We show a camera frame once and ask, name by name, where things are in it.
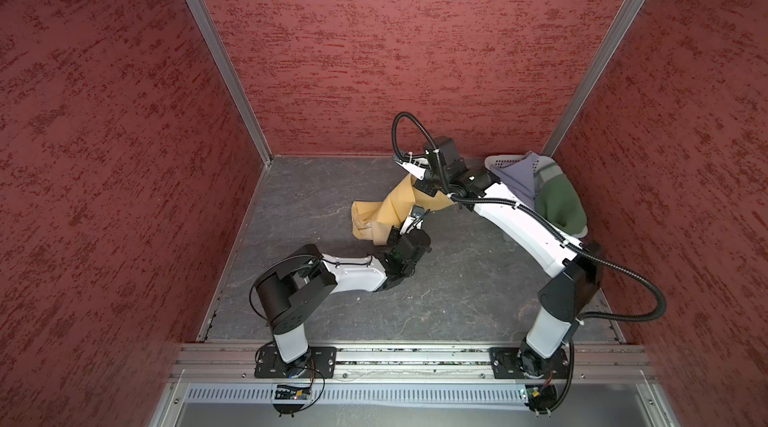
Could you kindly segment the yellow skirt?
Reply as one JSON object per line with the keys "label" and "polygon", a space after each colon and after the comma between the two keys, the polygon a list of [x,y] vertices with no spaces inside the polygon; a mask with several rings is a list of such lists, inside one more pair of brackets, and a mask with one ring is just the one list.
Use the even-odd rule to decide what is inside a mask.
{"label": "yellow skirt", "polygon": [[381,202],[355,201],[351,206],[352,233],[375,246],[387,243],[392,227],[401,228],[414,205],[439,211],[453,202],[443,193],[429,196],[414,187],[416,178],[408,174]]}

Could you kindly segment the white plastic basket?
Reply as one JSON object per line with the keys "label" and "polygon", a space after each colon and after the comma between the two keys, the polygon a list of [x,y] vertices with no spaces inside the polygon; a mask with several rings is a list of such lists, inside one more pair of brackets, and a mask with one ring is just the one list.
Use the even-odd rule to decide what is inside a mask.
{"label": "white plastic basket", "polygon": [[553,158],[529,151],[490,156],[484,166],[525,205],[556,227],[579,239],[587,235],[587,216],[580,198]]}

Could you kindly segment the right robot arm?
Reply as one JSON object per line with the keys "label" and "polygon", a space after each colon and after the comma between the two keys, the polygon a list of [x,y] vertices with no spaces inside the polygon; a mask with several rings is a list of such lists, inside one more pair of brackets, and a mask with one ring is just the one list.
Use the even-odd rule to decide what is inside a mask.
{"label": "right robot arm", "polygon": [[582,242],[538,215],[487,168],[469,167],[452,139],[439,137],[420,155],[400,153],[401,165],[417,178],[415,187],[441,192],[497,226],[523,247],[550,280],[538,292],[540,309],[519,351],[520,369],[542,378],[553,369],[561,345],[572,338],[581,312],[599,290],[602,268]]}

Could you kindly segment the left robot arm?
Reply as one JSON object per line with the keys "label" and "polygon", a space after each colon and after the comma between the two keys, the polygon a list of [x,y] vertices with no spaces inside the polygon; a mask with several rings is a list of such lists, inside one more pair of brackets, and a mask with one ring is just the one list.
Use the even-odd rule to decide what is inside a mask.
{"label": "left robot arm", "polygon": [[308,355],[305,322],[331,295],[392,289],[411,277],[431,251],[431,238],[421,229],[400,235],[393,246],[363,258],[322,253],[302,246],[277,262],[252,284],[281,360],[290,365]]}

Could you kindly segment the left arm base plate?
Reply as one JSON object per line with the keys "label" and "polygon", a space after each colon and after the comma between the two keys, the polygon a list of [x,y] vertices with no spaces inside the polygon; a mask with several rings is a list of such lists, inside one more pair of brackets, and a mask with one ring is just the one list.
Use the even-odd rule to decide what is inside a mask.
{"label": "left arm base plate", "polygon": [[310,347],[297,359],[286,363],[272,342],[260,347],[255,356],[254,377],[257,379],[332,378],[337,349]]}

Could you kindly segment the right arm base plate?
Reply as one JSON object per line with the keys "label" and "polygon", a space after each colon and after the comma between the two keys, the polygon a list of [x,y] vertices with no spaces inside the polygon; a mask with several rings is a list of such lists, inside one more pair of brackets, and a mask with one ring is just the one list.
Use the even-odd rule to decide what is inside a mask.
{"label": "right arm base plate", "polygon": [[565,379],[570,367],[570,360],[563,348],[549,358],[540,356],[527,346],[492,347],[488,353],[495,379]]}

